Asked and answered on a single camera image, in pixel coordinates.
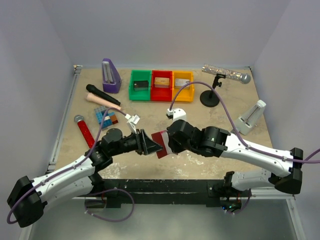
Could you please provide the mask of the red leather card holder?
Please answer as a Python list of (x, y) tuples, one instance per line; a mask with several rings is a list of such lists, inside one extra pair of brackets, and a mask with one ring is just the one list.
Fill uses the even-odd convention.
[(164, 158), (167, 155), (174, 154), (172, 149), (169, 147), (169, 135), (166, 130), (152, 133), (151, 138), (154, 142), (162, 147), (161, 150), (156, 152), (158, 159)]

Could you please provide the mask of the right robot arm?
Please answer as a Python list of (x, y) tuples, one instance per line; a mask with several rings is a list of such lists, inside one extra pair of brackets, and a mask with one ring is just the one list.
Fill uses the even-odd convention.
[(274, 187), (291, 195), (301, 192), (304, 152), (300, 148), (273, 149), (240, 140), (236, 134), (218, 127), (198, 129), (185, 120), (174, 121), (166, 130), (168, 146), (175, 154), (190, 151), (206, 158), (235, 159), (261, 168), (245, 173), (228, 172), (222, 187), (228, 196), (263, 187)]

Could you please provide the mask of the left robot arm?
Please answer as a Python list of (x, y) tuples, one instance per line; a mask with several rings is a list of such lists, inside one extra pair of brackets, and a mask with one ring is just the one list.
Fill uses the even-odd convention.
[(112, 128), (90, 150), (67, 166), (34, 179), (19, 178), (7, 199), (10, 211), (6, 221), (25, 228), (38, 221), (46, 207), (63, 197), (98, 196), (103, 192), (104, 184), (96, 176), (112, 164), (114, 156), (132, 151), (146, 156), (162, 148), (143, 129), (123, 136), (120, 129)]

